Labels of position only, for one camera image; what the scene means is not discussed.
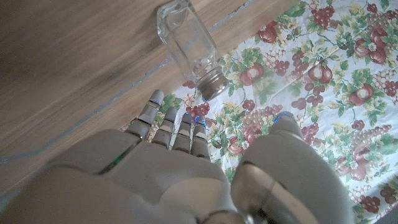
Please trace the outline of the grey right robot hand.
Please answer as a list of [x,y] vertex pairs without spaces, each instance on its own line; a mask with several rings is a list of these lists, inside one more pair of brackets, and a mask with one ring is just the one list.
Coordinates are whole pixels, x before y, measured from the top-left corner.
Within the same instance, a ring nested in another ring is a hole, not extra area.
[[125,132],[100,131],[50,160],[1,213],[2,223],[353,223],[346,189],[305,143],[292,113],[275,116],[228,180],[210,161],[203,116],[153,92]]

